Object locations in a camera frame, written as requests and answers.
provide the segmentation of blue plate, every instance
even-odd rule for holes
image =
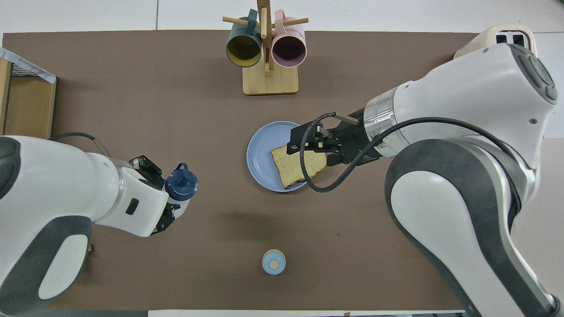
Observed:
[[[273,148],[290,142],[290,131],[299,126],[290,121],[275,121],[258,129],[247,148],[247,166],[253,178],[264,188],[275,192],[291,192],[304,186],[299,182],[286,189],[278,176],[278,170],[270,154]]]

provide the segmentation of wooden mug tree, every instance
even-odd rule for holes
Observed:
[[[270,0],[257,0],[261,29],[262,56],[260,61],[243,68],[243,92],[246,95],[281,95],[294,94],[298,91],[298,68],[282,67],[272,59],[272,29],[274,24],[270,14]],[[247,25],[248,21],[223,17],[223,21]],[[284,26],[307,23],[308,18],[283,22]]]

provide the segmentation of blue lid knob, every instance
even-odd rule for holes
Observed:
[[[166,179],[165,189],[172,199],[186,201],[198,190],[198,179],[188,170],[186,163],[180,163]]]

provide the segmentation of toast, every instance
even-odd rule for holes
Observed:
[[[286,154],[286,145],[283,145],[270,150],[270,154],[272,154],[272,159],[278,169],[278,176],[280,176],[285,189],[297,182],[306,180],[299,165],[299,152],[288,155]],[[315,177],[327,167],[327,155],[325,153],[306,151],[304,160],[309,177]]]

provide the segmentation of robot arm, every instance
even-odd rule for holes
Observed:
[[[39,308],[72,285],[92,222],[149,236],[184,212],[197,190],[185,164],[166,181],[146,157],[132,164],[49,140],[0,137],[0,315]]]
[[[560,316],[558,299],[509,235],[536,189],[542,132],[556,99],[533,54],[494,45],[373,98],[334,129],[320,123],[331,113],[295,128],[287,152],[329,152],[328,165],[350,163],[326,188],[305,175],[320,192],[355,165],[395,157],[388,210],[471,316]]]

